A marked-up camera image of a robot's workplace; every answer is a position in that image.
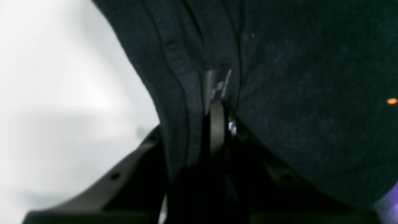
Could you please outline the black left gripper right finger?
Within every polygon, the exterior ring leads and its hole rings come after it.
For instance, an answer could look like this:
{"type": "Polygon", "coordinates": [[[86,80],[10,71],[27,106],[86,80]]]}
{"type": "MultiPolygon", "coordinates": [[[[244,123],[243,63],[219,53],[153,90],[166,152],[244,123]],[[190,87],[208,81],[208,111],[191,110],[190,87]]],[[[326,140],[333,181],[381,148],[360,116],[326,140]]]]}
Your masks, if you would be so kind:
{"type": "Polygon", "coordinates": [[[315,189],[265,147],[225,108],[225,172],[233,224],[379,224],[315,189]]]}

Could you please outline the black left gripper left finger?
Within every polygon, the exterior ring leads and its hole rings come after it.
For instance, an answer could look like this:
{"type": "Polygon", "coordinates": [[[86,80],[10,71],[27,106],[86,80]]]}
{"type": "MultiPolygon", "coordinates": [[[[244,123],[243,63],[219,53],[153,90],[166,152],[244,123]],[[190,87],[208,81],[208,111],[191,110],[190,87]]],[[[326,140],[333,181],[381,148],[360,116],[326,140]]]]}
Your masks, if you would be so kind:
{"type": "Polygon", "coordinates": [[[156,127],[87,190],[58,206],[29,212],[23,223],[157,224],[167,197],[167,224],[222,224],[225,112],[221,101],[211,103],[204,119],[202,162],[175,185],[168,183],[163,142],[156,127]]]}

